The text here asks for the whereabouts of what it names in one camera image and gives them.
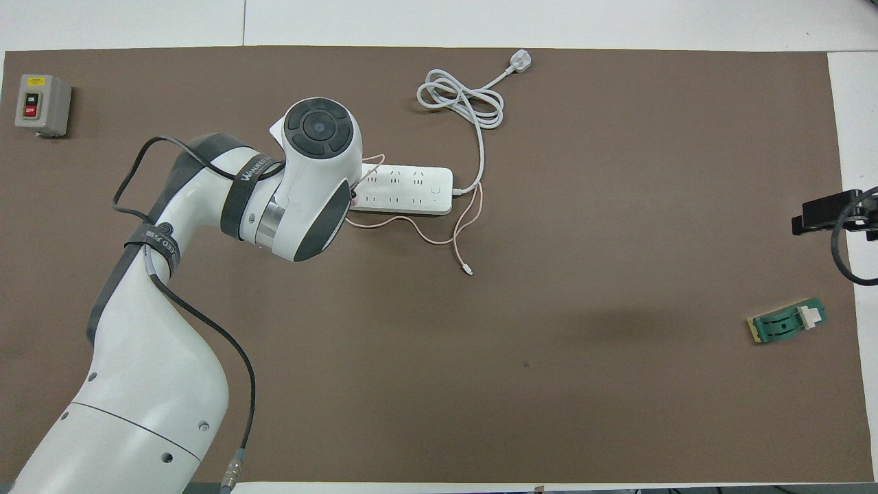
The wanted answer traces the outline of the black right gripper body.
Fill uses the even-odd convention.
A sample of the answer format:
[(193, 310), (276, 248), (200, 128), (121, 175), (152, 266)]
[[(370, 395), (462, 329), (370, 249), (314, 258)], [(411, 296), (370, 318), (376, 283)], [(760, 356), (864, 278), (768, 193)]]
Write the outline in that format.
[(877, 188), (862, 191), (859, 201), (850, 207), (849, 231), (864, 233), (866, 241), (877, 241)]

